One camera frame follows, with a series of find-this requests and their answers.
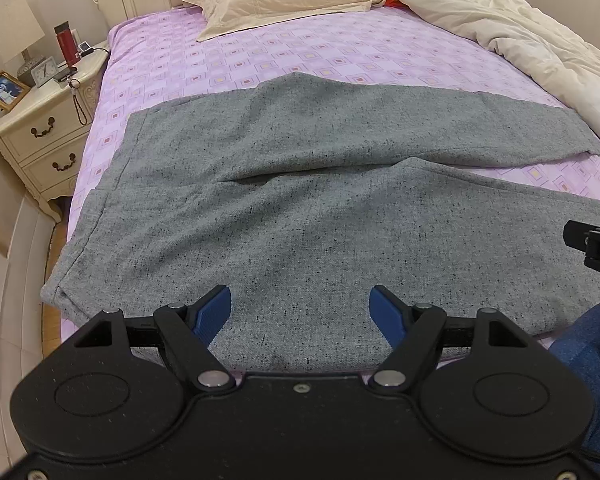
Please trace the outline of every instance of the nightstand top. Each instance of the nightstand top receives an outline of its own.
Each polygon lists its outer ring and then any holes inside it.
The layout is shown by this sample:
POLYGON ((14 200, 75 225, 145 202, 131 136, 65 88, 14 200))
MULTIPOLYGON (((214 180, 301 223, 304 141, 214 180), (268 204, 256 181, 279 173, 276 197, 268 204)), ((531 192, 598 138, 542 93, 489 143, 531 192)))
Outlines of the nightstand top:
MULTIPOLYGON (((109 44, 103 41, 95 47, 108 49, 109 44)), ((89 81, 96 76, 102 65, 107 62, 107 57, 106 52, 95 50, 75 65, 78 72, 72 76, 72 79, 77 79, 80 83, 89 81)), ((32 88, 11 112, 0 118, 0 137, 14 127, 20 126, 32 114, 61 101, 67 95, 71 95, 71 89, 67 81, 58 83, 55 79, 52 79, 40 88, 32 88)))

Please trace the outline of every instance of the picture frame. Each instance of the picture frame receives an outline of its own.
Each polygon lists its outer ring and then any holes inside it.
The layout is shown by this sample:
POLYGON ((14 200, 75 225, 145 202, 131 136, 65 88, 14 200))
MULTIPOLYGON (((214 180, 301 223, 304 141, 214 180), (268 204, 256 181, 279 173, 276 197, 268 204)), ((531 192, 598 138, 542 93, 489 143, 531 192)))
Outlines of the picture frame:
POLYGON ((22 81, 6 72, 0 72, 0 108, 10 112, 16 104, 31 90, 22 81))

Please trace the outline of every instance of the nightstand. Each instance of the nightstand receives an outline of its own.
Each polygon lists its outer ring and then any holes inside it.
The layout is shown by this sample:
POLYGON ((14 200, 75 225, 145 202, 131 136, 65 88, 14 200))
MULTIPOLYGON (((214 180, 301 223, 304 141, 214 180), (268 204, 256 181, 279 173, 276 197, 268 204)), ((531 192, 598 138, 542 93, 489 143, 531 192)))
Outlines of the nightstand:
MULTIPOLYGON (((96 47, 108 48, 106 42, 96 47)), ((60 210, 48 201, 74 193, 107 59, 106 52, 95 50, 76 64, 78 72, 72 76, 80 82, 77 97, 86 125, 80 124, 67 82, 53 79, 31 89, 11 112, 0 118, 2 156, 40 209, 56 222, 60 221, 60 210)))

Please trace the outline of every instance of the red bottle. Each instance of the red bottle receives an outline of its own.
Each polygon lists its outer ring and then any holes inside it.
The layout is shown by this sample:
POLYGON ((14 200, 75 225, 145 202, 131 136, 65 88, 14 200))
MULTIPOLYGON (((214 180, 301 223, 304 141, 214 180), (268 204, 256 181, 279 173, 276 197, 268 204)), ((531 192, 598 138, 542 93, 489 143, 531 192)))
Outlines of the red bottle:
POLYGON ((54 31, 56 32, 56 38, 58 38, 60 50, 62 50, 62 55, 64 56, 67 66, 75 65, 80 61, 80 54, 78 54, 78 49, 75 46, 74 37, 69 28, 69 22, 58 25, 54 28, 54 31))

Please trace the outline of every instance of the lamp base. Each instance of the lamp base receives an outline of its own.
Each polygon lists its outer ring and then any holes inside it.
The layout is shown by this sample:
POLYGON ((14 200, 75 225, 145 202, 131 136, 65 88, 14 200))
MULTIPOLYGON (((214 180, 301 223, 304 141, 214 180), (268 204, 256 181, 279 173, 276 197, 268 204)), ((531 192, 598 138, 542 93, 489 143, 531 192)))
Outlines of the lamp base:
POLYGON ((45 60, 44 56, 38 56, 24 62, 24 65, 18 69, 18 79, 22 81, 25 85, 30 88, 33 88, 36 85, 36 82, 33 81, 33 76, 31 75, 31 71, 37 67, 40 63, 45 60))

